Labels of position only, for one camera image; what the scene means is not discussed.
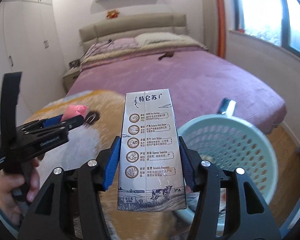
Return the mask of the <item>person's left hand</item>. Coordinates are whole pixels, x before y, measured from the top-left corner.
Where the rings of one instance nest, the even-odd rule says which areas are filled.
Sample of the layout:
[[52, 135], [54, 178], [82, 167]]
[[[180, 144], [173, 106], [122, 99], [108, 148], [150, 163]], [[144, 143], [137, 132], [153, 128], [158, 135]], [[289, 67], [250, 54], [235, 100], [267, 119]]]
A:
[[[37, 171], [39, 160], [35, 158], [30, 163], [32, 165], [30, 189], [27, 192], [26, 199], [31, 203], [40, 189], [40, 177]], [[25, 178], [21, 174], [8, 174], [2, 171], [0, 175], [0, 209], [14, 226], [20, 225], [22, 212], [13, 193], [19, 193], [20, 187], [24, 184]]]

